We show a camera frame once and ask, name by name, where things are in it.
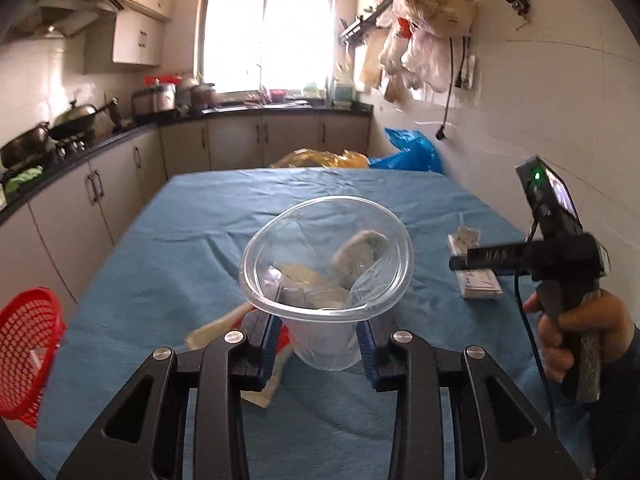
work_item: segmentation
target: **black countertop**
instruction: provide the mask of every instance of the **black countertop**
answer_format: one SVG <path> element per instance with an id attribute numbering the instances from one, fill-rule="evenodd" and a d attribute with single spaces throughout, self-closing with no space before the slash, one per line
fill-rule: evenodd
<path id="1" fill-rule="evenodd" d="M 217 117 L 235 117 L 235 116 L 254 116 L 272 113 L 289 114 L 347 114 L 359 117 L 371 117 L 373 115 L 373 106 L 363 103 L 354 103 L 351 109 L 335 108 L 331 106 L 309 107 L 309 108 L 278 108 L 278 107 L 255 107 L 255 108 L 232 108 L 229 110 L 213 110 L 197 116 L 187 116 L 182 118 L 165 117 L 157 123 L 146 124 L 144 126 L 134 127 L 125 132 L 121 132 L 111 136 L 97 137 L 93 141 L 85 142 L 85 149 L 68 156 L 64 161 L 57 164 L 47 166 L 42 175 L 33 179 L 31 182 L 22 184 L 16 195 L 10 199 L 4 209 L 0 210 L 0 226 L 6 222 L 11 215 L 24 206 L 29 200 L 33 199 L 38 193 L 49 187 L 62 176 L 73 171 L 75 168 L 82 166 L 91 158 L 94 158 L 103 150 L 106 150 L 112 144 L 125 142 L 133 139 L 141 134 L 148 132 L 156 126 L 169 126 L 170 124 L 185 123 L 189 121 L 213 120 Z"/>

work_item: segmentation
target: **power cord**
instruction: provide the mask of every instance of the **power cord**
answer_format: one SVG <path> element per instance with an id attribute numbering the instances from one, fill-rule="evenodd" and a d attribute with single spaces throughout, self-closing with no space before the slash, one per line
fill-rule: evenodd
<path id="1" fill-rule="evenodd" d="M 536 233 L 537 228 L 538 228 L 538 222 L 534 220 L 531 226 L 531 229 L 529 231 L 529 235 L 527 236 L 527 242 L 530 242 L 533 240 L 533 235 Z M 538 374 L 540 375 L 542 386 L 545 389 L 546 402 L 548 403 L 548 406 L 549 406 L 549 419 L 550 419 L 551 431 L 554 432 L 555 436 L 558 436 L 558 424 L 556 423 L 556 406 L 554 404 L 554 400 L 551 395 L 551 387 L 549 386 L 549 381 L 546 378 L 545 370 L 542 367 L 542 359 L 540 359 L 540 352 L 538 351 L 536 338 L 533 335 L 533 330 L 531 329 L 531 325 L 529 324 L 529 319 L 527 319 L 527 314 L 524 312 L 522 297 L 520 296 L 520 273 L 519 272 L 516 272 L 516 275 L 514 277 L 513 290 L 516 295 L 516 303 L 518 304 L 520 317 L 522 318 L 522 322 L 524 323 L 524 328 L 526 329 L 527 336 L 529 337 L 529 343 L 531 345 L 531 351 L 533 352 L 533 358 L 536 360 L 536 367 L 538 368 Z"/>
<path id="2" fill-rule="evenodd" d="M 438 128 L 436 132 L 436 139 L 443 140 L 446 139 L 447 136 L 444 134 L 444 129 L 447 126 L 447 118 L 449 117 L 449 104 L 451 102 L 451 94 L 453 92 L 453 83 L 456 81 L 453 75 L 453 38 L 449 38 L 449 53 L 451 54 L 451 80 L 449 81 L 449 94 L 447 95 L 447 105 L 444 108 L 444 119 L 442 120 L 442 124 Z M 465 56 L 466 56 L 466 43 L 465 38 L 462 38 L 462 61 L 460 62 L 460 69 L 458 70 L 458 78 L 461 83 L 458 85 L 456 82 L 456 86 L 460 88 L 462 86 L 462 69 L 465 64 Z"/>

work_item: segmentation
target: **small screen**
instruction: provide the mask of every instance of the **small screen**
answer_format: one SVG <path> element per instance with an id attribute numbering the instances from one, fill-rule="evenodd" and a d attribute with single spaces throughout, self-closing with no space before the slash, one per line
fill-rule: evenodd
<path id="1" fill-rule="evenodd" d="M 551 184 L 551 188 L 554 190 L 554 195 L 556 196 L 556 200 L 558 203 L 574 218 L 578 218 L 577 213 L 574 209 L 574 204 L 571 200 L 571 196 L 569 195 L 569 190 L 564 185 L 564 182 L 560 180 L 554 173 L 549 170 L 546 170 L 546 176 L 549 179 L 549 183 Z"/>

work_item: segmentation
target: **frying pan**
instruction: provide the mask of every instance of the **frying pan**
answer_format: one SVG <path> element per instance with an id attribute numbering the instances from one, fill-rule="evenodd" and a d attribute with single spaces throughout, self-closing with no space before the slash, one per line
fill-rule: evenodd
<path id="1" fill-rule="evenodd" d="M 9 169 L 23 163 L 31 155 L 45 153 L 47 139 L 47 123 L 39 123 L 0 148 L 0 162 Z"/>
<path id="2" fill-rule="evenodd" d="M 68 139 L 90 130 L 94 126 L 95 116 L 104 111 L 109 113 L 109 117 L 114 123 L 120 124 L 121 117 L 117 99 L 112 99 L 98 109 L 93 105 L 76 106 L 76 101 L 71 101 L 69 104 L 71 104 L 71 108 L 58 116 L 53 127 L 49 130 L 49 137 L 53 140 Z"/>

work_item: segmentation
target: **table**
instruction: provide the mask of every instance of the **table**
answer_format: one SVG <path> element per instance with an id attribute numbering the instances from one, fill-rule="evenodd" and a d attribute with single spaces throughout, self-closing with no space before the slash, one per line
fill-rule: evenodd
<path id="1" fill-rule="evenodd" d="M 144 210 L 82 298 L 40 410 L 36 464 L 43 475 L 55 478 L 96 416 L 155 348 L 183 351 L 191 330 L 244 300 L 238 264 L 260 227 L 299 202 L 337 194 L 386 206 L 411 235 L 415 273 L 394 308 L 399 325 L 434 346 L 483 346 L 546 416 L 512 280 L 502 280 L 498 301 L 466 301 L 447 266 L 447 234 L 460 222 L 480 228 L 485 243 L 520 241 L 522 234 L 452 180 L 389 170 L 189 174 L 173 178 Z M 531 291 L 523 280 L 523 296 Z M 554 394 L 562 440 L 588 470 L 588 416 L 563 399 L 558 387 Z M 191 471 L 193 409 L 191 402 L 185 478 Z M 375 393 L 362 364 L 323 372 L 294 356 L 267 410 L 243 404 L 252 479 L 385 479 L 394 412 L 395 394 Z M 452 434 L 444 426 L 453 478 Z"/>

